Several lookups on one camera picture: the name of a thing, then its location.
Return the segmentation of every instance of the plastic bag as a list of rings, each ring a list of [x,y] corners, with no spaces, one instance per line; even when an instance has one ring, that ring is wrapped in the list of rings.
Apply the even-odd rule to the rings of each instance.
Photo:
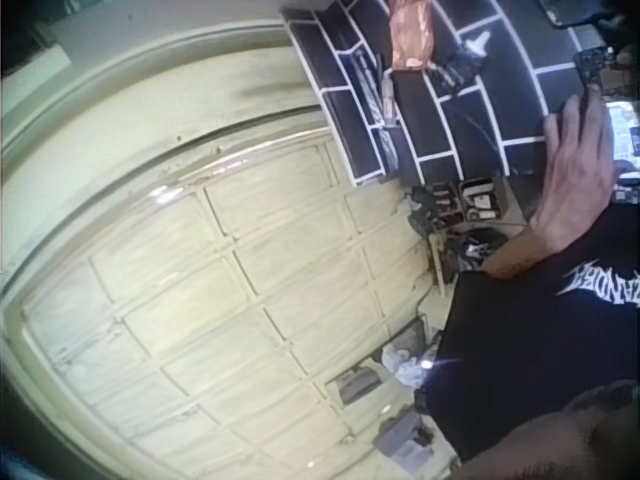
[[[431,0],[391,0],[394,70],[424,70],[431,60],[434,35]]]

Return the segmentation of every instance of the wall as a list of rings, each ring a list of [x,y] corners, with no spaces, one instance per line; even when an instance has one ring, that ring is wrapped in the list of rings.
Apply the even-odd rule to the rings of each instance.
[[[349,407],[326,386],[431,285],[403,195],[353,189],[326,128],[215,162],[79,245],[20,302],[22,335],[157,478],[326,478],[412,403],[394,379]]]

